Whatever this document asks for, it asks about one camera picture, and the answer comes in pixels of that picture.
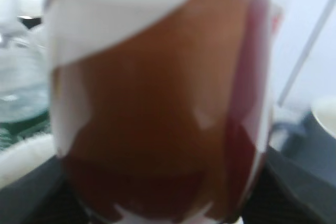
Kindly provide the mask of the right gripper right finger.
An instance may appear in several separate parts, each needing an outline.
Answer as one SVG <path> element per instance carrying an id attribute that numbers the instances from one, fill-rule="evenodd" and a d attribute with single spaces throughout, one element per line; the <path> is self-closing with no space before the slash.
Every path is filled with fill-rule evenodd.
<path id="1" fill-rule="evenodd" d="M 335 186 L 273 148 L 242 211 L 244 223 L 335 223 Z"/>

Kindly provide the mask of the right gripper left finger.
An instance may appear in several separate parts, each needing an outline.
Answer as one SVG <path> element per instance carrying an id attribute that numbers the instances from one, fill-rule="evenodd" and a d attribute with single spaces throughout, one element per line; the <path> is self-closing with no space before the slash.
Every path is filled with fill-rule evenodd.
<path id="1" fill-rule="evenodd" d="M 1 189 L 1 223 L 86 223 L 56 157 Z"/>

